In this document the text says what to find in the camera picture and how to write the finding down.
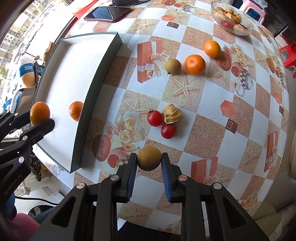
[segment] kiwi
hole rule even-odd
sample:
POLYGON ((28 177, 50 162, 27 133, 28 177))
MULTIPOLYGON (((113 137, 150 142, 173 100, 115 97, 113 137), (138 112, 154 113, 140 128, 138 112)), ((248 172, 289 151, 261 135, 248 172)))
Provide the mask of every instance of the kiwi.
POLYGON ((224 9, 222 7, 215 7, 216 11, 224 11, 224 9))
POLYGON ((181 63, 175 58, 170 58, 165 62, 164 69, 168 74, 176 74, 181 70, 181 63))
POLYGON ((137 164, 143 171, 152 171, 161 163, 161 152, 154 146, 144 146, 137 155, 137 164))
POLYGON ((234 14, 233 10, 231 8, 226 8, 225 9, 226 12, 230 13, 231 15, 234 14))

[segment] orange fruit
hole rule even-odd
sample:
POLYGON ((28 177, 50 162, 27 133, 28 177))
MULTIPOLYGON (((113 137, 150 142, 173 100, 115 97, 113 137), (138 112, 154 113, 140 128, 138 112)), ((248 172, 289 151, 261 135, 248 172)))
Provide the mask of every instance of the orange fruit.
POLYGON ((191 74, 201 74, 205 71, 205 60, 197 54, 189 55, 184 62, 185 69, 191 74))
POLYGON ((221 52, 221 47, 216 41, 208 40, 204 44, 204 52, 211 58, 218 58, 221 52))
POLYGON ((39 101, 32 106, 30 111, 30 121, 33 126, 48 119, 49 117, 50 110, 46 103, 39 101))
POLYGON ((69 107, 69 114, 75 121, 79 121, 83 103, 81 101, 73 102, 69 107))

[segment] red stool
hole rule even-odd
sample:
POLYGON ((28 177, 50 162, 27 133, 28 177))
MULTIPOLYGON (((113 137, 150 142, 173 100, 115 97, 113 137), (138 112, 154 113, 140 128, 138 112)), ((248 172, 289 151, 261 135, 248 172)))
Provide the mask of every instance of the red stool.
POLYGON ((296 67, 296 42, 293 42, 289 45, 280 48, 279 51, 287 50, 289 58, 284 62, 285 68, 289 68, 291 66, 296 67))

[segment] phone screen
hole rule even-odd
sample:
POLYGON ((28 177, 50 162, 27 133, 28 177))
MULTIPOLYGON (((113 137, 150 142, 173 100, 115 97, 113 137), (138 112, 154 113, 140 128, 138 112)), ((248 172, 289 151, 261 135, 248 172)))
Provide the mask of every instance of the phone screen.
POLYGON ((126 7, 98 7, 91 11, 86 18, 114 20, 122 15, 128 8, 126 7))

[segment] smartphone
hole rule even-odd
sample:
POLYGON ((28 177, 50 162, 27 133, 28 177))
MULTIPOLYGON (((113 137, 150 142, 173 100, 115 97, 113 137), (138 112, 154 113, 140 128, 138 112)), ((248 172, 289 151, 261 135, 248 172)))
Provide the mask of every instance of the smartphone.
POLYGON ((87 16, 85 16, 84 20, 115 23, 119 21, 124 15, 126 15, 130 10, 130 7, 97 7, 87 16))

